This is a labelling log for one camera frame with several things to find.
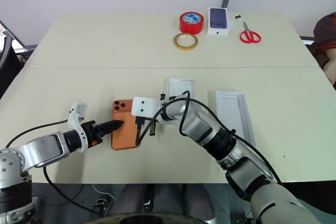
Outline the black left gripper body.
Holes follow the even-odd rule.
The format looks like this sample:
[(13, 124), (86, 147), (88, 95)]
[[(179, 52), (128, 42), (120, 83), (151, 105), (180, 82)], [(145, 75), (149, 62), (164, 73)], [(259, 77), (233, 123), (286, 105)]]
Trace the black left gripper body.
[(99, 135), (100, 130), (98, 129), (95, 120), (82, 123), (81, 127), (87, 137), (88, 147), (93, 147), (102, 143), (102, 138)]

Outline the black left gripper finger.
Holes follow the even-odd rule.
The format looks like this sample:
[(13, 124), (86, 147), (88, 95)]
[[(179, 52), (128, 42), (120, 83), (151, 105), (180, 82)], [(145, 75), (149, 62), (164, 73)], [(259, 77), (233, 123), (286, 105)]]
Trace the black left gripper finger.
[(113, 131), (118, 130), (120, 125), (100, 125), (100, 137), (111, 134)]
[(123, 125), (121, 120), (111, 120), (99, 125), (101, 130), (118, 130)]

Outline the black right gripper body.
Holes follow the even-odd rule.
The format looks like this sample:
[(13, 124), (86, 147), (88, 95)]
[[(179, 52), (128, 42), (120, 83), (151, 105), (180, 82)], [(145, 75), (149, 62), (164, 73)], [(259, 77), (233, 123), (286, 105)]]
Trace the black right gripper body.
[(152, 119), (151, 118), (146, 118), (143, 116), (136, 116), (135, 117), (135, 124), (137, 127), (142, 127), (142, 125), (145, 124), (145, 122), (148, 122), (149, 127), (151, 127), (152, 124), (155, 124), (157, 120), (154, 120), (152, 123), (150, 122)]

